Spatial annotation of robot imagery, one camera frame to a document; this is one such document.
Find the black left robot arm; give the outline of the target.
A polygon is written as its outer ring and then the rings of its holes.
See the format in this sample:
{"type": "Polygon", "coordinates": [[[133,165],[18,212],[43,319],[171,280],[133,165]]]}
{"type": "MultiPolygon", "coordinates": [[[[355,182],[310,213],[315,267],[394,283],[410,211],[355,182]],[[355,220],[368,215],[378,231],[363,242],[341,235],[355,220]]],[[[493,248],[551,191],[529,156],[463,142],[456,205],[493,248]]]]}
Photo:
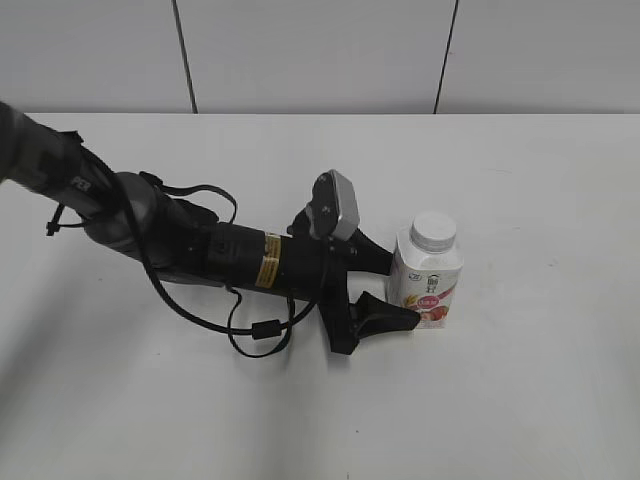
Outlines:
{"type": "Polygon", "coordinates": [[[220,219],[190,201],[190,187],[168,186],[147,172],[115,172],[78,133],[3,105],[1,176],[73,210],[90,239],[139,261],[170,308],[169,283],[303,301],[319,311],[331,351],[343,355],[364,338],[419,323],[416,311],[370,293],[350,300],[349,274],[388,276],[393,256],[360,230],[354,187],[336,170],[317,177],[310,201],[278,235],[220,219]]]}

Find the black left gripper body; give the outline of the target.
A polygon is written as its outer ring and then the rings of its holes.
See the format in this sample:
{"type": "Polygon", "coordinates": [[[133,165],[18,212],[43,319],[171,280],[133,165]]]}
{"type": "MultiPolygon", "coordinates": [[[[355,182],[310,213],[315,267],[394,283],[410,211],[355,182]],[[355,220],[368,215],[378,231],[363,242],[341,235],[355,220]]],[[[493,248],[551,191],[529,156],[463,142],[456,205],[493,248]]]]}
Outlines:
{"type": "Polygon", "coordinates": [[[347,267],[357,255],[351,240],[311,236],[312,223],[300,211],[287,228],[291,235],[288,253],[293,261],[291,286],[302,298],[314,300],[327,333],[330,351],[350,355],[358,345],[351,316],[347,267]]]}

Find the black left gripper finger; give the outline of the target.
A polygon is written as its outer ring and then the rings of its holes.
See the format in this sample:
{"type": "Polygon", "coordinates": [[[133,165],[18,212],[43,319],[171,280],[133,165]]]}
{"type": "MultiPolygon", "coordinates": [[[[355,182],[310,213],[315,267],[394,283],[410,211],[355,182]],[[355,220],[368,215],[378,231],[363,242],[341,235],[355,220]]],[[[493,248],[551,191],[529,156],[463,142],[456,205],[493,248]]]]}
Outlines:
{"type": "Polygon", "coordinates": [[[375,243],[360,229],[355,232],[355,270],[388,276],[393,253],[375,243]]]}
{"type": "Polygon", "coordinates": [[[414,330],[420,322],[420,314],[378,299],[363,292],[351,304],[351,337],[356,345],[375,335],[414,330]]]}

